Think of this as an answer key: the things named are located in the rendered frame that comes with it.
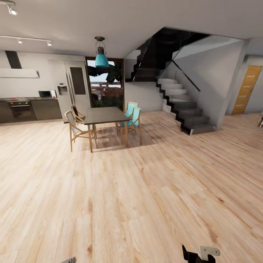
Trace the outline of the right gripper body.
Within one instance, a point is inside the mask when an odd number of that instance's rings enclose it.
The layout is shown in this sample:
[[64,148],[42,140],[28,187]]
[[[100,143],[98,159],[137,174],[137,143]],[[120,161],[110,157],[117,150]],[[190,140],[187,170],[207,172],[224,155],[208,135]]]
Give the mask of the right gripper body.
[[201,260],[198,253],[188,252],[188,263],[215,263],[213,256],[208,256],[208,261]]

